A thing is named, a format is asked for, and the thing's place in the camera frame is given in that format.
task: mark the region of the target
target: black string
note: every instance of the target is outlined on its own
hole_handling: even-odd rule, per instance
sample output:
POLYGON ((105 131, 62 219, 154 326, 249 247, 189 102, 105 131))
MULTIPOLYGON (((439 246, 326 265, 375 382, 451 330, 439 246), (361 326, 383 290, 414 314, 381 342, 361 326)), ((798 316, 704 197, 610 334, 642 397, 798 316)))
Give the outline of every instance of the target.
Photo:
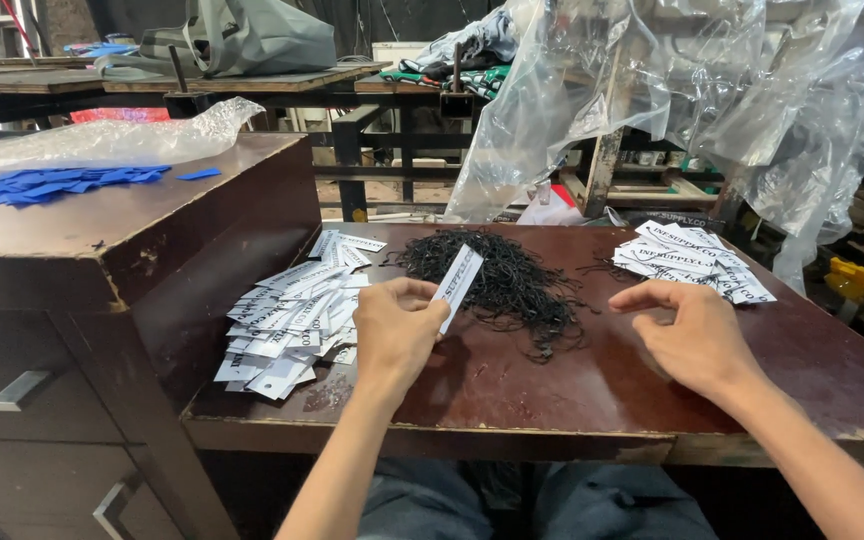
POLYGON ((497 332, 527 330, 534 350, 523 355, 535 363, 545 364, 556 351, 582 346, 585 331, 575 309, 601 313, 576 296, 582 283, 566 276, 563 269, 544 268, 536 253, 486 227, 449 228, 414 238, 406 242, 404 251, 390 252, 380 266, 399 266, 410 278, 438 284, 463 244, 484 261, 465 293, 462 309, 497 332))

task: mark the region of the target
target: right hand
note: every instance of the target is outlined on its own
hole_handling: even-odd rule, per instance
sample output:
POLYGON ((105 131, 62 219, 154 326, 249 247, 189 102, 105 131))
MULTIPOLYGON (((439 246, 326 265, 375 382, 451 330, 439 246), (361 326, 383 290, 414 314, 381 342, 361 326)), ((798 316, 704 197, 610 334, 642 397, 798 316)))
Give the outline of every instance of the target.
POLYGON ((771 386, 742 337, 732 305, 708 285, 649 279, 608 299, 608 307, 616 313, 676 310, 671 325, 644 313, 631 325, 662 369, 723 409, 737 391, 771 386))

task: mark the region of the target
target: drawer handle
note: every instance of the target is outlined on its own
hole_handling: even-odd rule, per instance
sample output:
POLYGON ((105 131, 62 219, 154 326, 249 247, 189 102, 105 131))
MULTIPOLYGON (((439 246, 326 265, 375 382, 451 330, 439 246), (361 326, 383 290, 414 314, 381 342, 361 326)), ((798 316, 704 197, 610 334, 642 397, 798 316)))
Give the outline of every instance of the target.
POLYGON ((92 512, 92 517, 95 518, 95 521, 99 522, 102 529, 113 540, 136 540, 126 530, 122 521, 119 521, 122 511, 126 510, 129 501, 136 495, 136 489, 130 484, 135 484, 135 482, 116 482, 105 495, 105 498, 102 499, 102 502, 99 503, 99 506, 92 512))
POLYGON ((47 371, 27 371, 0 392, 0 412, 21 412, 32 391, 52 377, 47 371))

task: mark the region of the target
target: plastic bag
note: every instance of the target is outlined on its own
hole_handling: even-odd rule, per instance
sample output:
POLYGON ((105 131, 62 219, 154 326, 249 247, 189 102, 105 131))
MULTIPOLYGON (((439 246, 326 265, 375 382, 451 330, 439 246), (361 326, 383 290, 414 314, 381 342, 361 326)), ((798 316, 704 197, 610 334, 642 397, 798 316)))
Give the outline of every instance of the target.
POLYGON ((518 54, 482 111, 446 220, 490 221, 576 141, 632 126, 742 171, 740 193, 790 235, 774 271, 793 287, 816 241, 851 227, 864 174, 864 0, 506 7, 518 54))
POLYGON ((235 97, 187 120, 96 120, 0 140, 0 170, 172 166, 217 156, 265 108, 235 97))

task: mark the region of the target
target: left hand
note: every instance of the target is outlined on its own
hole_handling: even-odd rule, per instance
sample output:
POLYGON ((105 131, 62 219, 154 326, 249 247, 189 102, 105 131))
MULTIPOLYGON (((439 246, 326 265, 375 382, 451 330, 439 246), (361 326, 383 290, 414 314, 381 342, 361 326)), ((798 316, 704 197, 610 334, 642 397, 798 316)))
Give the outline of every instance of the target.
POLYGON ((359 292, 359 306, 352 314, 358 334, 357 392, 382 400, 392 411, 399 408, 451 313, 447 301, 429 301, 438 287, 396 277, 359 292))

